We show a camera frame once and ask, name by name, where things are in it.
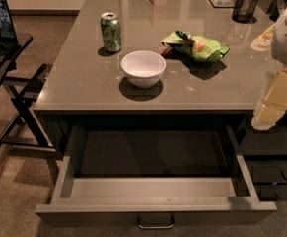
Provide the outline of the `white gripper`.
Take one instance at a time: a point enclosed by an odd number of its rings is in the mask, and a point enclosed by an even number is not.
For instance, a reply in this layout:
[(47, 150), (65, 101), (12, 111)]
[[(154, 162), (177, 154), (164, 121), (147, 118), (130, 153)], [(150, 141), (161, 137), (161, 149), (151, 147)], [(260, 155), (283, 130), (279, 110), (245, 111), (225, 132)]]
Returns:
[(275, 76), (264, 98), (253, 111), (251, 126), (255, 130), (267, 131), (276, 126), (287, 110), (287, 66)]

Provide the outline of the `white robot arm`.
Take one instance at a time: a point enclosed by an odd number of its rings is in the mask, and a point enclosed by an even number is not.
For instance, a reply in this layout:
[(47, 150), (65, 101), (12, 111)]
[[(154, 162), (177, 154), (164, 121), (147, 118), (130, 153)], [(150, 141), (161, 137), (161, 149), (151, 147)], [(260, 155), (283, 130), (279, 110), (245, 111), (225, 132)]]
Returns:
[(270, 50), (272, 58), (283, 64), (279, 72), (267, 77), (266, 91), (253, 111), (252, 127), (266, 131), (273, 128), (287, 111), (287, 8), (251, 43), (251, 48)]

